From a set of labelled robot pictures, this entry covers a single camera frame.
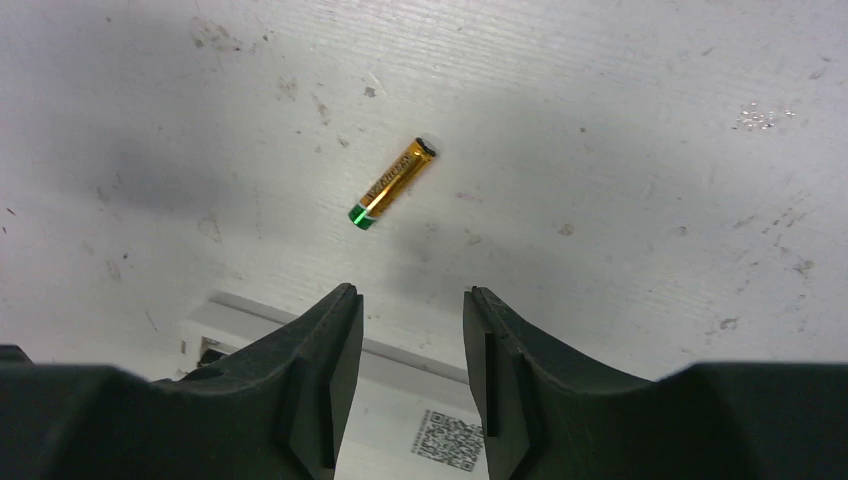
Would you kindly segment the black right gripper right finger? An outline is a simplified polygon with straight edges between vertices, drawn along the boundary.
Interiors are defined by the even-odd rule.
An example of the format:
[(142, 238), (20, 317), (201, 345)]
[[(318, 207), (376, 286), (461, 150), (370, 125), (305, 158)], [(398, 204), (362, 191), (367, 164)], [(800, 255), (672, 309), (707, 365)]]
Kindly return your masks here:
[(657, 381), (532, 325), (491, 290), (463, 302), (492, 479), (843, 479), (843, 364), (701, 362)]

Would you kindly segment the white remote control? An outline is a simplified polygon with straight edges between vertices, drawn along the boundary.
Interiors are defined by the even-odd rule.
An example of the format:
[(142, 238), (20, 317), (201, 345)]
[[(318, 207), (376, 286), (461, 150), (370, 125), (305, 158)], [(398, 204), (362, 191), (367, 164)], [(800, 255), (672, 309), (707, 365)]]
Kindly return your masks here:
[[(179, 321), (177, 371), (184, 375), (232, 354), (296, 317), (235, 295), (215, 296)], [(466, 373), (365, 339), (336, 476), (487, 478)]]

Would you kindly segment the gold AAA battery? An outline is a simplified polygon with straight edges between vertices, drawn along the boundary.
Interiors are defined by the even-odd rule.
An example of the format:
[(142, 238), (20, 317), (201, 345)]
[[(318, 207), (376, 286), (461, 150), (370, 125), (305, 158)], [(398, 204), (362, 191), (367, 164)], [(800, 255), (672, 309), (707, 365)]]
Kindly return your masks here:
[(431, 142), (416, 137), (351, 208), (348, 218), (352, 224), (368, 230), (437, 157)]

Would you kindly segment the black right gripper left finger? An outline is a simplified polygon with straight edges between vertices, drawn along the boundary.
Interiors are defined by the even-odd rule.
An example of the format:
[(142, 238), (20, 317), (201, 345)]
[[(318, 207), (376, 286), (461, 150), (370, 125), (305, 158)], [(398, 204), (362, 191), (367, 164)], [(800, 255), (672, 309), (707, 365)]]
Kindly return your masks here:
[(331, 479), (357, 385), (363, 298), (341, 284), (293, 322), (180, 380), (36, 364), (1, 349), (5, 479)]

